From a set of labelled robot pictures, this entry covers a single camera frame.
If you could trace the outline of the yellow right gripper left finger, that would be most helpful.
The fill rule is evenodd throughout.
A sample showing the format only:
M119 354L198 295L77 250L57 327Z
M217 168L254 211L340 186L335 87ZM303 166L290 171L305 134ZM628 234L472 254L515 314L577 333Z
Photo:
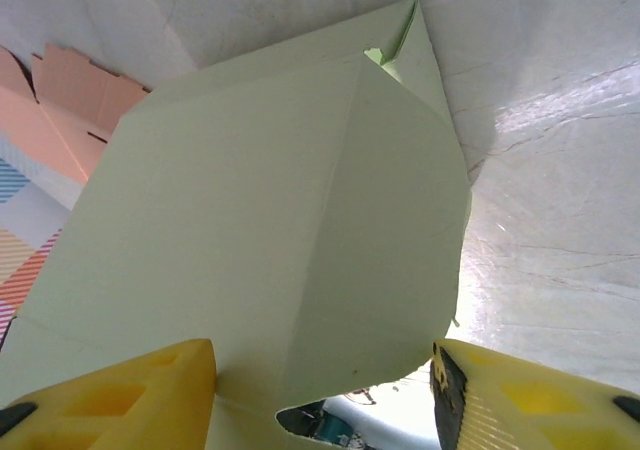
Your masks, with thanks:
M24 395L1 410L4 449L203 449L216 361L191 339Z

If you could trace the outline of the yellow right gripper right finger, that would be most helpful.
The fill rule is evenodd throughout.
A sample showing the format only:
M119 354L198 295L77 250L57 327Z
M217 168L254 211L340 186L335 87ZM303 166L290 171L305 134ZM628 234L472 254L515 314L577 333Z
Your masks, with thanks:
M433 344L444 449L636 449L637 394L454 339Z

